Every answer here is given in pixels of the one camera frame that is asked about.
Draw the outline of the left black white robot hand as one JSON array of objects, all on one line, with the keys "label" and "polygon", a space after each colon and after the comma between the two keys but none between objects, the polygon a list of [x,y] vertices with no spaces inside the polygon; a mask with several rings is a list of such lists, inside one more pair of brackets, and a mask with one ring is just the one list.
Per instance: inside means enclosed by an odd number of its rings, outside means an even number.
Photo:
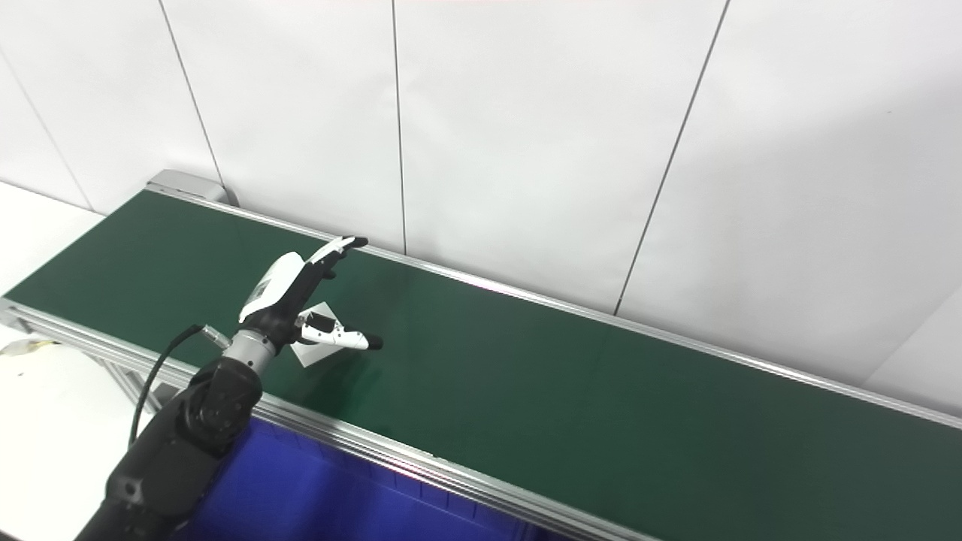
[{"label": "left black white robot hand", "polygon": [[366,237],[335,237],[308,259],[295,251],[280,256],[245,301],[238,315],[238,328],[257,333],[271,343],[276,352],[293,343],[382,349],[380,337],[346,326],[336,316],[307,308],[320,283],[336,277],[333,267],[346,257],[347,251],[367,245]]}]

